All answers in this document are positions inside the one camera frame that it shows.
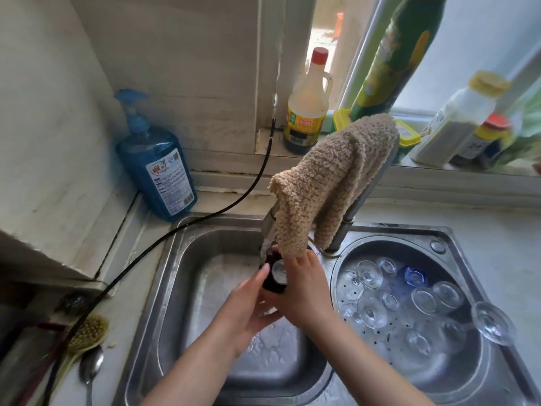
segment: spoon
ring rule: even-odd
[[[92,381],[103,363],[103,349],[100,345],[86,351],[79,365],[79,376],[87,386],[87,406],[92,406]]]

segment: red lid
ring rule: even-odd
[[[312,62],[317,65],[325,65],[329,57],[329,50],[323,47],[315,47],[312,52]]]
[[[507,119],[507,117],[504,117],[502,114],[493,112],[489,115],[486,121],[483,122],[483,125],[492,129],[506,130],[510,129],[511,122]]]

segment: black cord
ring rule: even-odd
[[[269,142],[267,146],[267,153],[265,154],[265,159],[263,160],[263,165],[261,165],[261,169],[259,170],[258,176],[255,178],[255,181],[252,183],[252,185],[248,188],[248,190],[242,194],[242,196],[237,199],[234,203],[226,206],[225,208],[213,212],[211,214],[205,215],[204,217],[199,217],[194,219],[193,221],[188,222],[187,224],[180,225],[178,228],[175,228],[172,231],[167,232],[164,236],[159,238],[156,242],[154,242],[152,245],[150,245],[148,248],[146,248],[137,258],[133,259],[132,263],[130,263],[126,268],[118,275],[113,281],[94,299],[88,308],[85,310],[85,312],[81,315],[79,320],[75,323],[75,325],[70,329],[68,334],[66,335],[64,341],[62,342],[62,346],[60,350],[58,351],[58,355],[56,358],[55,363],[52,366],[51,374],[49,375],[49,380],[47,381],[47,386],[45,387],[45,393],[43,394],[43,402],[42,406],[49,406],[49,401],[51,399],[52,395],[52,388],[55,384],[56,376],[58,374],[58,370],[60,369],[60,365],[62,364],[62,357],[64,356],[64,353],[68,347],[69,341],[71,341],[71,338],[75,336],[79,328],[82,326],[82,324],[85,322],[85,320],[88,318],[88,315],[94,310],[95,307],[98,306],[98,304],[104,299],[105,296],[109,293],[111,289],[115,287],[115,285],[120,282],[124,276],[132,270],[132,268],[139,263],[141,259],[143,259],[150,251],[152,251],[156,246],[161,244],[163,241],[165,241],[167,238],[172,237],[174,234],[176,234],[178,231],[184,230],[189,226],[199,224],[200,222],[206,221],[207,219],[217,217],[220,214],[223,214],[224,212],[227,212],[234,206],[238,205],[244,198],[246,198],[250,192],[253,191],[255,186],[258,184],[259,180],[261,179],[261,176],[263,175],[263,171],[265,170],[265,167],[267,166],[267,161],[269,159],[269,156],[271,155],[271,148],[272,148],[272,140],[274,136],[274,126],[276,124],[276,119],[272,120],[272,125],[270,127],[270,136],[269,136]]]

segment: white countertop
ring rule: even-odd
[[[236,200],[233,193],[200,192],[192,211],[212,212]],[[230,213],[265,215],[274,196],[254,195]],[[541,211],[430,204],[370,199],[355,217],[359,222],[384,222],[450,227],[490,300],[505,311],[517,327],[516,347],[538,387],[541,387]],[[151,217],[142,233],[140,252],[169,229]],[[94,383],[94,404],[110,405],[120,381],[141,311],[162,248],[150,253],[133,269],[112,299],[98,307],[110,319],[104,343],[103,369]],[[52,404],[83,404],[85,388],[73,368]]]

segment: beige towel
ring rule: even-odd
[[[344,213],[385,162],[396,137],[391,116],[364,117],[272,177],[269,189],[280,199],[276,240],[284,257],[304,253],[313,224],[315,245],[331,244]]]

